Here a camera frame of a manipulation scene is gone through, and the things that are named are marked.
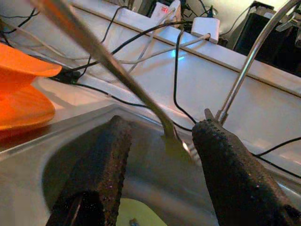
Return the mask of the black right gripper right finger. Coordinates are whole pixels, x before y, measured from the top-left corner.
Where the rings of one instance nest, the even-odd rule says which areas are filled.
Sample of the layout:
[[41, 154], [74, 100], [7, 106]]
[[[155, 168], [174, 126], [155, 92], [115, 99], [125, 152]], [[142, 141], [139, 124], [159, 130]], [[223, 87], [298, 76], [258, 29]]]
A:
[[192, 136], [219, 225], [301, 224], [301, 212], [236, 135], [204, 120]]

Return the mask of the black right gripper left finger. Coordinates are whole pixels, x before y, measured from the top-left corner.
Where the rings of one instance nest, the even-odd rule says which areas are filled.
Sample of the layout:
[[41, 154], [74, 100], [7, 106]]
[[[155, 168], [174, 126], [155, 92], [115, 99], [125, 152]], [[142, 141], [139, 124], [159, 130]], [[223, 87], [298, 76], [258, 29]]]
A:
[[115, 115], [59, 148], [46, 164], [47, 225], [116, 225], [131, 144], [131, 123]]

